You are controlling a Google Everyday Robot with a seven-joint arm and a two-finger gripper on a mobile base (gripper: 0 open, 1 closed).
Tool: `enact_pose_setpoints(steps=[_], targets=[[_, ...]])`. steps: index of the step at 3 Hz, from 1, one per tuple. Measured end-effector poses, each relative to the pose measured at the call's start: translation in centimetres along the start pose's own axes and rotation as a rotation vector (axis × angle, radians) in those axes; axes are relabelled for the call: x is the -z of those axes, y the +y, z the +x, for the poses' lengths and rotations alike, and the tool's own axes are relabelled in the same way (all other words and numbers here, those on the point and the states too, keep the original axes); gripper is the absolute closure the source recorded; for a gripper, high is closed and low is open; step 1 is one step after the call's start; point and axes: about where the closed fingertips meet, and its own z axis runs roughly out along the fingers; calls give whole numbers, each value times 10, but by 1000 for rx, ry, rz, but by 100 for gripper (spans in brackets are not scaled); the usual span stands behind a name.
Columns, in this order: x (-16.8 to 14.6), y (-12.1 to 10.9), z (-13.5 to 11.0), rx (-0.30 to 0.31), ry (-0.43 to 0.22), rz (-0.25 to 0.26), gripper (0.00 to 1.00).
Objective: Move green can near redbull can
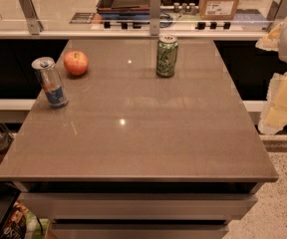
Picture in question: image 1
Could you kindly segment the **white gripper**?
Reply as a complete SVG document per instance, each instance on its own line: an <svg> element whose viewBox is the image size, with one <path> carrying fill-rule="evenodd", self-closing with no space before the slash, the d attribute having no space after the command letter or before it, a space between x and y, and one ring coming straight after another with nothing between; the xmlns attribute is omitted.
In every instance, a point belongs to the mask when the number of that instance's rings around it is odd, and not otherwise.
<svg viewBox="0 0 287 239"><path fill-rule="evenodd" d="M260 38L255 47L264 51L279 53L279 59L287 63L287 17L267 35ZM275 134L287 124L287 72L275 73L270 80L258 129L263 134Z"/></svg>

